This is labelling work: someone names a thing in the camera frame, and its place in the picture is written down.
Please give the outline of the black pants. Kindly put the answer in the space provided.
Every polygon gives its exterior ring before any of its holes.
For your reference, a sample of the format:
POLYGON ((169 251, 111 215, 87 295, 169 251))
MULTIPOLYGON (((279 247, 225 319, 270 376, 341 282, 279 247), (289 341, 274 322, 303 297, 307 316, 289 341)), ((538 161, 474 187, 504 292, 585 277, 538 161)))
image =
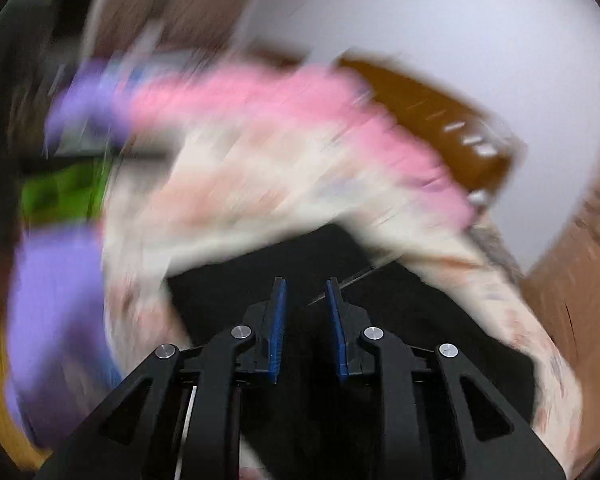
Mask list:
MULTIPOLYGON (((201 344, 242 322, 268 300, 276 278, 287 284, 285 330, 275 382, 252 389, 244 413, 246 440, 277 479, 387 479, 382 472, 379 385, 374 378, 337 374, 326 282, 342 299, 365 309, 370 325, 404 344, 434 351, 454 344, 500 390, 530 426, 534 367, 529 358, 490 337, 447 294, 399 263, 372 266, 339 226, 270 245, 221 263, 170 276, 173 307, 201 344)), ((415 382, 429 430, 426 479, 460 476, 460 446, 444 443, 452 429, 441 382, 415 382)))

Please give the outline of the light wooden wardrobe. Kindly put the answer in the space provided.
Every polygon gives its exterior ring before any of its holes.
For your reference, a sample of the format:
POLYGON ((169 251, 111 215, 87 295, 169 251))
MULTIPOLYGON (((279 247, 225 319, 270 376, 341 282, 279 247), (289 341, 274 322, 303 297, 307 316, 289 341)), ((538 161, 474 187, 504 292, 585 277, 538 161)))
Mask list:
POLYGON ((600 175, 522 290, 580 380, 583 416, 574 471, 581 472, 600 452, 600 175))

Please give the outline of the floral cream bed sheet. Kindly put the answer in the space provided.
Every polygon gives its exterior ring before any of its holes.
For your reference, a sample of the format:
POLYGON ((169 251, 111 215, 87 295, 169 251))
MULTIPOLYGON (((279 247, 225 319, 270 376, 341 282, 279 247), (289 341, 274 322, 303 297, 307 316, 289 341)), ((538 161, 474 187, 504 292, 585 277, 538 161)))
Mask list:
POLYGON ((506 275, 416 190, 331 128, 191 126, 162 162, 118 162, 102 205, 105 334, 122 373, 162 342, 188 346, 166 274, 221 262, 339 221, 372 255, 455 300, 533 361, 532 429, 564 471, 576 460, 582 393, 506 275))

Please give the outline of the green cloth bundle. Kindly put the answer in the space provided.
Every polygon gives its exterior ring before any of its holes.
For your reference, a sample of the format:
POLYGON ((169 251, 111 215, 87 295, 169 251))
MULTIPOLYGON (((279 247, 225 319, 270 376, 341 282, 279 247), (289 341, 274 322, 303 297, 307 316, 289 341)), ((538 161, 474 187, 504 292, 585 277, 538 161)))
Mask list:
POLYGON ((78 162, 26 177, 21 212, 27 226, 97 220, 102 214, 112 163, 78 162))

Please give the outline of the brown wooden headboard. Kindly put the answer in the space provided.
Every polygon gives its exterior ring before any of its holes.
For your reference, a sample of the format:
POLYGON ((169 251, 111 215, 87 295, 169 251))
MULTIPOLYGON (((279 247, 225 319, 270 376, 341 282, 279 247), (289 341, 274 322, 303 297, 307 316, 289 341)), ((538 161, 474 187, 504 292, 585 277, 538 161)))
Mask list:
POLYGON ((364 79, 375 102, 438 152, 475 206, 484 209, 496 202, 524 151, 498 116, 395 62, 344 54, 337 65, 364 79))

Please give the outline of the pink quilt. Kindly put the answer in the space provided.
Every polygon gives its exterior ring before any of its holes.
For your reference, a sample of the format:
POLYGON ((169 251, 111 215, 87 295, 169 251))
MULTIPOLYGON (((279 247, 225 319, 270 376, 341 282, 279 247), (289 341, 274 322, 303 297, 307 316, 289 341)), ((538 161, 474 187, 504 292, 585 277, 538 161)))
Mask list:
POLYGON ((245 116, 281 119, 301 127, 335 126, 344 142, 377 162, 451 226, 475 218, 467 191, 426 142, 374 103, 350 70, 309 65, 278 70, 258 64, 222 64, 203 73, 154 78, 140 84, 129 105, 136 130, 175 119, 245 116))

